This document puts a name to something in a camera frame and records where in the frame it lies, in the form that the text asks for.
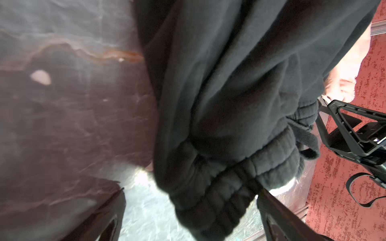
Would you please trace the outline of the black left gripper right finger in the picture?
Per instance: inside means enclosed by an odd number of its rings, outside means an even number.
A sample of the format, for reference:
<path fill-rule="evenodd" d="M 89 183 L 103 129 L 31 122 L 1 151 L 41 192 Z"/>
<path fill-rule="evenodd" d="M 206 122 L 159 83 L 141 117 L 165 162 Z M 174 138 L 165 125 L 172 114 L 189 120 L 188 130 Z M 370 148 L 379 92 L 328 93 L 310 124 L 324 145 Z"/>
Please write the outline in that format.
<path fill-rule="evenodd" d="M 331 240 L 327 236 L 314 232 L 266 189 L 258 193 L 257 209 L 268 241 Z"/>

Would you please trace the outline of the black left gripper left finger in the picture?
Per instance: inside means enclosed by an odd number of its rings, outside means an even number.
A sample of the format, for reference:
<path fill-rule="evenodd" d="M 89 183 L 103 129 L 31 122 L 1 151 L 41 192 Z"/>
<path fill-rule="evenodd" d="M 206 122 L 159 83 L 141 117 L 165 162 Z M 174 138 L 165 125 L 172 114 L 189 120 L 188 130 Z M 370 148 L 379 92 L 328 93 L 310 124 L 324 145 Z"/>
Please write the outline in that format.
<path fill-rule="evenodd" d="M 62 241 L 117 241 L 125 208 L 125 194 L 121 189 Z"/>

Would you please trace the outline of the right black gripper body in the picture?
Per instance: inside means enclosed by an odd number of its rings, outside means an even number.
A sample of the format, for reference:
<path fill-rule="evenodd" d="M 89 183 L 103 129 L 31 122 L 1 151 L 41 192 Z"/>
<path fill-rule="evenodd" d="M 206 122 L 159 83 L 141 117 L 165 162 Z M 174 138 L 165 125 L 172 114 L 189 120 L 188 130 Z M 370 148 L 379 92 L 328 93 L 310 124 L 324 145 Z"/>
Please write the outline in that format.
<path fill-rule="evenodd" d="M 386 187 L 386 115 L 382 112 L 334 100 L 319 104 L 318 113 L 336 124 L 328 132 L 321 115 L 316 120 L 323 144 L 337 156 L 363 166 L 382 188 Z"/>

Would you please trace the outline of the pink shorts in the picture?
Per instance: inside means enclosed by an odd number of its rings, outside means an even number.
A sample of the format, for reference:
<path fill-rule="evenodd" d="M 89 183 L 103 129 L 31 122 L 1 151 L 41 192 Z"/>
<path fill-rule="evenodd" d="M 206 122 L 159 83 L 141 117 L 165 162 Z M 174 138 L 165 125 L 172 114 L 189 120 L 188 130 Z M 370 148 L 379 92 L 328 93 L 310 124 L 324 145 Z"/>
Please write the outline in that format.
<path fill-rule="evenodd" d="M 371 25 L 367 27 L 366 31 L 330 72 L 325 81 L 325 91 L 321 95 L 326 104 L 334 100 L 347 103 L 354 100 L 356 78 L 371 45 L 371 27 Z"/>

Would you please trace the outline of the black shorts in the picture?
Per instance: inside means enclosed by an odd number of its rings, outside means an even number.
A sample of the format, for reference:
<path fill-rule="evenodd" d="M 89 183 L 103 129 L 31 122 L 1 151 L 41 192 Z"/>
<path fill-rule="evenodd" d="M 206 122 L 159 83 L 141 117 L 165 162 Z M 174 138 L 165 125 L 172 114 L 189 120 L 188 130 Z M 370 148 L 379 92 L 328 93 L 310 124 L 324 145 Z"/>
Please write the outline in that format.
<path fill-rule="evenodd" d="M 135 1 L 159 121 L 154 175 L 198 241 L 302 174 L 324 80 L 379 1 Z"/>

